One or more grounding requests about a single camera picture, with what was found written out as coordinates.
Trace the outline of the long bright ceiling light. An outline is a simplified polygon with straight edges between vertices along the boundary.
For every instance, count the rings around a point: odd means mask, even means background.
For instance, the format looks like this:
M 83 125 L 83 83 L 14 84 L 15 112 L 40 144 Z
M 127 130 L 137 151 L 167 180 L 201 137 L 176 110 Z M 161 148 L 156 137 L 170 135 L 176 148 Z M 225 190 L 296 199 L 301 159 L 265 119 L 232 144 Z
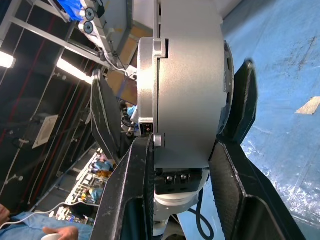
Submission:
M 79 80 L 82 80 L 88 84 L 92 84 L 93 80 L 90 76 L 86 75 L 83 71 L 79 70 L 72 64 L 68 63 L 64 59 L 60 58 L 56 65 L 59 69 L 67 72 L 68 74 L 78 78 Z

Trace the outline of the bystander blue shirt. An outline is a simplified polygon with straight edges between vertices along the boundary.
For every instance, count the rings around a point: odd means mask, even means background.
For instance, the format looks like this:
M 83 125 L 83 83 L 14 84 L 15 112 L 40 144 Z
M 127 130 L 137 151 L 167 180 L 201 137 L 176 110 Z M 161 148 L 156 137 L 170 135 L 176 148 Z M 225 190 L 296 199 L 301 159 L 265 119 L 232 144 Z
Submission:
M 9 224 L 0 229 L 0 240 L 41 240 L 45 234 L 44 227 L 58 229 L 74 226 L 78 229 L 78 240 L 90 240 L 93 227 L 90 225 L 57 220 L 45 214 L 22 212 L 10 217 Z

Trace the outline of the short bright ceiling light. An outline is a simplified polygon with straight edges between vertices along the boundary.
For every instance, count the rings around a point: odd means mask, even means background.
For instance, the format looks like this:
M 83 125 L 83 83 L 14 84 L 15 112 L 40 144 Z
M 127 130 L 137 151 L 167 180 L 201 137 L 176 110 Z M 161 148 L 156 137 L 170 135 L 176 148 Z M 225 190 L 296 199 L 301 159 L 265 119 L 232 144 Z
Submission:
M 5 52 L 0 51 L 0 67 L 3 68 L 13 68 L 16 63 L 16 59 Z

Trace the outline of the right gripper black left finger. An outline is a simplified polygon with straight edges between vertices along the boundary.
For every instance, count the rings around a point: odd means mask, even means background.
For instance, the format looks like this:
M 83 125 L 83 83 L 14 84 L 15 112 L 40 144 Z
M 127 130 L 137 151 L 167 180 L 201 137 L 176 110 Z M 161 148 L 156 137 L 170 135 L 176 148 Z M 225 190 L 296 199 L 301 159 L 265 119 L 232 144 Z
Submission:
M 137 137 L 107 181 L 90 240 L 152 240 L 154 136 Z

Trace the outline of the white ceiling air conditioner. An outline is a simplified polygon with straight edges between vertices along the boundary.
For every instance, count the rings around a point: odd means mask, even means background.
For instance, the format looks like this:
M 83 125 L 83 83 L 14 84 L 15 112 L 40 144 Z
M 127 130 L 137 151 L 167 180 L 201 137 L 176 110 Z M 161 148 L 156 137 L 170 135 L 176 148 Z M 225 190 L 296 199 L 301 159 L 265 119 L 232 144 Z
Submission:
M 32 149 L 46 144 L 49 141 L 58 118 L 59 115 L 48 115 L 43 120 L 41 120 L 41 128 L 33 143 Z

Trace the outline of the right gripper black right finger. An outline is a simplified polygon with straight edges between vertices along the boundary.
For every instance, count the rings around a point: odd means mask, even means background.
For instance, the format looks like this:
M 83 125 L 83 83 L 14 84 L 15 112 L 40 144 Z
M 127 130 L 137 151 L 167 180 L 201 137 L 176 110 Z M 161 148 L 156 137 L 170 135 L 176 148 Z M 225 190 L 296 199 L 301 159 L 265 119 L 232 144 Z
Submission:
M 209 169 L 226 240 L 306 240 L 271 181 L 240 145 L 218 141 Z

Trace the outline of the bystander bare hand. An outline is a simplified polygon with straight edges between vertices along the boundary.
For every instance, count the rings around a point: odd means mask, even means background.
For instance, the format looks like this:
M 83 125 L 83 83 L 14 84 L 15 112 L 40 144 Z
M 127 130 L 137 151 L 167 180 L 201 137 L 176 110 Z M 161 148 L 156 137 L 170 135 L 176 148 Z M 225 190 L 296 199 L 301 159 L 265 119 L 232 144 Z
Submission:
M 10 210 L 0 204 L 0 227 L 10 221 Z
M 59 235 L 58 240 L 78 240 L 79 238 L 79 230 L 75 226 L 61 228 L 44 227 L 42 230 L 46 235 Z

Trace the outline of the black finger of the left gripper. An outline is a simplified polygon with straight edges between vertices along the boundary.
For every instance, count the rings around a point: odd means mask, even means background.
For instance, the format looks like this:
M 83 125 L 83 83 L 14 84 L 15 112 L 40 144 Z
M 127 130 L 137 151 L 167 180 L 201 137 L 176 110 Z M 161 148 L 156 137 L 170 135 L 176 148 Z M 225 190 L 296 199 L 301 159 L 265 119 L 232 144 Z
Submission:
M 104 154 L 118 165 L 121 161 L 121 112 L 118 100 L 99 69 L 92 73 L 91 131 Z
M 252 59 L 245 59 L 234 75 L 230 114 L 218 139 L 241 144 L 256 120 L 258 86 Z

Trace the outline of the brown cardboard box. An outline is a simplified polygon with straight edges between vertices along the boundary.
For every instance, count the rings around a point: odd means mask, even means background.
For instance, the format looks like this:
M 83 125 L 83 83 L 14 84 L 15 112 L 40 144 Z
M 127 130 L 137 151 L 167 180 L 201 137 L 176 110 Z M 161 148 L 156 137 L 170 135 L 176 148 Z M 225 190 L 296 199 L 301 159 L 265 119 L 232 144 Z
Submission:
M 132 60 L 138 48 L 139 40 L 130 34 L 125 41 L 119 56 L 120 67 L 126 72 L 110 70 L 107 73 L 107 83 L 114 95 L 130 104 L 137 104 L 137 68 L 132 65 Z

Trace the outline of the aluminium ceiling frame beam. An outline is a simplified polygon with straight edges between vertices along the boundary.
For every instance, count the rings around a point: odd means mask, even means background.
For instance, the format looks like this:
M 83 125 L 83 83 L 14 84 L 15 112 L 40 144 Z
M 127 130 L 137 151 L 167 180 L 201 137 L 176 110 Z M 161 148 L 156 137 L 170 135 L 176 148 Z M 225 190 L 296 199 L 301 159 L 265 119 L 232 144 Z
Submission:
M 100 57 L 98 56 L 98 52 L 88 48 L 85 45 L 82 45 L 76 41 L 71 40 L 62 40 L 44 30 L 41 30 L 25 21 L 22 21 L 18 18 L 16 18 L 16 13 L 22 3 L 22 0 L 9 0 L 9 6 L 8 9 L 5 12 L 3 21 L 0 24 L 0 48 L 3 45 L 3 42 L 8 34 L 8 31 L 11 27 L 11 24 L 15 24 L 25 30 L 28 30 L 40 37 L 43 37 L 46 40 L 49 40 L 63 48 L 65 48 L 68 51 L 71 51 L 75 54 L 78 54 L 88 60 L 91 60 L 93 62 L 96 62 L 102 66 L 105 66 L 106 68 L 110 68 L 111 65 L 108 61 L 102 61 Z

